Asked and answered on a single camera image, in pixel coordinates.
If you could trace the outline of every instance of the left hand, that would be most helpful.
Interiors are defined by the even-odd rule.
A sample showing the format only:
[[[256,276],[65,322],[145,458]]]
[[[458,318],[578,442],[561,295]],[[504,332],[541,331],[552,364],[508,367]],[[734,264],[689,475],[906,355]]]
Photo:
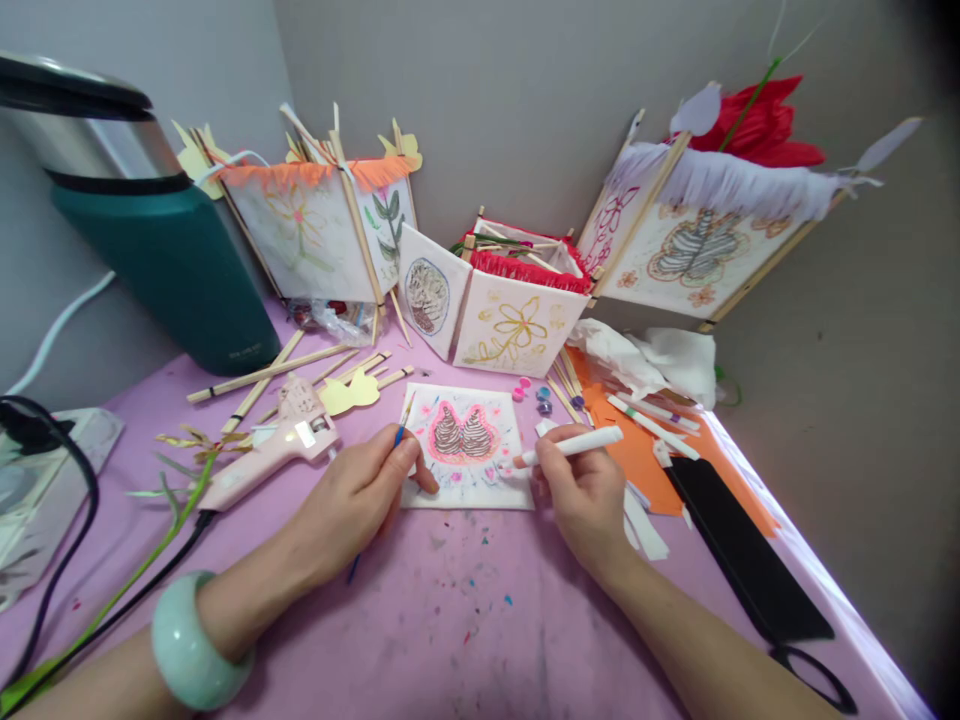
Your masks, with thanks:
[[[322,585],[343,570],[378,534],[386,533],[400,509],[407,473],[424,492],[440,486],[423,461],[420,443],[404,431],[393,447],[400,426],[391,423],[369,441],[343,450],[327,468],[278,540],[292,567],[305,570],[303,590]]]

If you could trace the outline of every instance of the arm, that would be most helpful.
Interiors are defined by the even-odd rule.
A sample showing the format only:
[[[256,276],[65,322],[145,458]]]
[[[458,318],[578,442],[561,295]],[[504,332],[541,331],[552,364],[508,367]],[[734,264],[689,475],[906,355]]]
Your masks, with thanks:
[[[393,449],[397,425],[347,448],[330,464],[294,517],[272,538],[204,585],[197,608],[220,654],[237,662],[298,598],[331,580],[378,534],[400,505],[400,488],[416,461],[416,480],[439,488],[407,436]],[[17,714],[33,718],[185,718],[191,712],[167,690],[145,628],[84,665]]]
[[[623,532],[624,477],[604,450],[563,457],[554,428],[537,443],[560,532],[620,606],[695,720],[840,717],[786,668],[704,609],[634,552]]]

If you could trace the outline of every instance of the red fringe paper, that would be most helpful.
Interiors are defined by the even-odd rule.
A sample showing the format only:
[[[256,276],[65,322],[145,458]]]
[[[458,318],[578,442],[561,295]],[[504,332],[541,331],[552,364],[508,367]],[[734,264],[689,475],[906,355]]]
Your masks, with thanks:
[[[357,179],[360,189],[364,192],[373,192],[377,188],[392,185],[397,180],[407,177],[413,172],[412,162],[409,158],[395,156],[378,160],[353,160],[348,162],[347,166]],[[285,190],[298,180],[313,187],[336,169],[334,165],[296,162],[280,163],[269,167],[238,165],[226,167],[214,175],[220,176],[227,185],[236,187],[246,185],[252,178],[256,178],[266,189],[270,180],[274,180],[281,189]]]
[[[467,236],[464,235],[460,238],[460,241],[463,242],[466,238]],[[551,272],[539,265],[531,265],[517,258],[497,255],[492,251],[474,252],[473,255],[470,256],[470,264],[477,270],[481,270],[489,275],[510,278],[511,280],[520,280],[521,282],[533,283],[534,285],[542,285],[544,287],[557,288],[558,290],[566,290],[577,293],[578,295],[589,295],[590,290],[593,288],[593,281],[590,279],[590,274],[583,264],[580,253],[569,243],[567,238],[548,237],[547,239],[558,240],[567,246],[570,257],[572,257],[573,261],[577,264],[583,277],[577,277],[572,273]]]

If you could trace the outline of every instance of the pink glue gun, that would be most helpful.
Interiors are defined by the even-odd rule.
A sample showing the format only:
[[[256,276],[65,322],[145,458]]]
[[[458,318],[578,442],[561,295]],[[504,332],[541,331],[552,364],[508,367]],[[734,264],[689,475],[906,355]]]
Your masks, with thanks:
[[[200,510],[229,510],[294,458],[312,463],[340,438],[317,391],[294,373],[280,389],[278,413],[273,435],[213,476]]]

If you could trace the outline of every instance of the hand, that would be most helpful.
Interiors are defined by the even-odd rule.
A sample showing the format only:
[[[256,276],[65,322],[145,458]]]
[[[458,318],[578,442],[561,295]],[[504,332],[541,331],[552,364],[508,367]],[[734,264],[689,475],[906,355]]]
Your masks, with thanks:
[[[343,450],[296,515],[280,531],[292,567],[305,569],[303,590],[329,581],[379,533],[386,533],[400,509],[407,472],[416,462],[414,480],[425,492],[440,486],[423,461],[420,443],[392,423],[369,441]]]
[[[597,580],[620,558],[635,555],[623,530],[623,470],[603,448],[564,457],[554,443],[590,432],[562,425],[537,441],[534,476],[553,496],[560,533],[580,564]]]

